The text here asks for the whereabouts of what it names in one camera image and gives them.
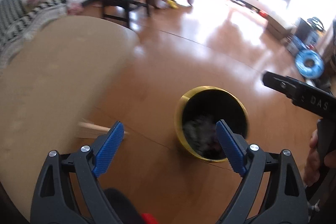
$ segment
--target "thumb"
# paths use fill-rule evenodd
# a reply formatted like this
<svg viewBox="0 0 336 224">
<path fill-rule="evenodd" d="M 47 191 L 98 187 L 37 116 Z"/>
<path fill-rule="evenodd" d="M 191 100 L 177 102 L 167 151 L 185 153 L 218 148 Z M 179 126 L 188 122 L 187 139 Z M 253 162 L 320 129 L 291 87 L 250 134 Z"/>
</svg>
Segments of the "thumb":
<svg viewBox="0 0 336 224">
<path fill-rule="evenodd" d="M 331 151 L 325 156 L 324 164 L 329 168 L 336 168 L 336 150 Z"/>
</svg>

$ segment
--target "sofa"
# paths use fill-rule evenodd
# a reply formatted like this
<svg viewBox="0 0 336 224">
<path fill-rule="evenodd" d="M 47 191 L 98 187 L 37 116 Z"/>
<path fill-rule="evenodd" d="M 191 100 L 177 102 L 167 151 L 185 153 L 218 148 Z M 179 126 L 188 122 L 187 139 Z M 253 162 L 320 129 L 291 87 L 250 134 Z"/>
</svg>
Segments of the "sofa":
<svg viewBox="0 0 336 224">
<path fill-rule="evenodd" d="M 66 14 L 67 0 L 0 0 L 0 76 L 25 42 Z"/>
</svg>

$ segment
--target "red object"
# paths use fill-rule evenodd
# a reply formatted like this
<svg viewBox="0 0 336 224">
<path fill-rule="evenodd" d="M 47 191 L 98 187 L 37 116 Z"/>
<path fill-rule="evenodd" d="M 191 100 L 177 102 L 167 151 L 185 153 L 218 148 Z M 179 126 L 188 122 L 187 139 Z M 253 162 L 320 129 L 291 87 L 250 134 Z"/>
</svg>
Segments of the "red object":
<svg viewBox="0 0 336 224">
<path fill-rule="evenodd" d="M 159 224 L 151 214 L 141 214 L 141 217 L 146 222 L 146 224 Z"/>
<path fill-rule="evenodd" d="M 261 15 L 261 16 L 264 17 L 264 18 L 267 17 L 266 12 L 265 12 L 265 11 L 262 11 L 262 10 L 259 11 L 259 15 Z"/>
</svg>

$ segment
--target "hand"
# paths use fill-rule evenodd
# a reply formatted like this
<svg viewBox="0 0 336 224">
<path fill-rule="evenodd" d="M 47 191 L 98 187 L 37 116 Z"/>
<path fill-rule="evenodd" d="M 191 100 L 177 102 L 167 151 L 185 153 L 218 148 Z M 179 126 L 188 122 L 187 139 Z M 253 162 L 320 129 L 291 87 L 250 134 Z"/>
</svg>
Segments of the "hand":
<svg viewBox="0 0 336 224">
<path fill-rule="evenodd" d="M 304 168 L 303 181 L 307 186 L 313 185 L 320 178 L 320 157 L 317 152 L 316 145 L 318 142 L 317 130 L 311 136 L 306 166 Z M 336 150 L 327 154 L 324 158 L 324 164 L 329 168 L 336 168 Z"/>
</svg>

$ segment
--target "black stool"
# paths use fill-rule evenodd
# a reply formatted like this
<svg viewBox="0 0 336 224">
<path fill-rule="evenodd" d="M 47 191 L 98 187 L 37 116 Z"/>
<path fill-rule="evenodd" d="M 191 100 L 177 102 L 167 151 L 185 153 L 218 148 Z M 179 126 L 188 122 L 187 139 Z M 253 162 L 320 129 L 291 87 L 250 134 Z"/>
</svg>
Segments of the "black stool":
<svg viewBox="0 0 336 224">
<path fill-rule="evenodd" d="M 147 8 L 147 15 L 150 16 L 149 11 L 149 4 L 148 0 L 145 0 L 145 3 L 139 2 L 137 0 L 101 0 L 101 18 L 112 18 L 116 20 L 121 20 L 126 22 L 127 28 L 130 27 L 129 24 L 129 13 L 139 7 L 146 7 Z M 118 17 L 118 16 L 112 16 L 105 14 L 105 7 L 106 6 L 119 6 L 125 10 L 125 18 L 124 17 Z"/>
</svg>

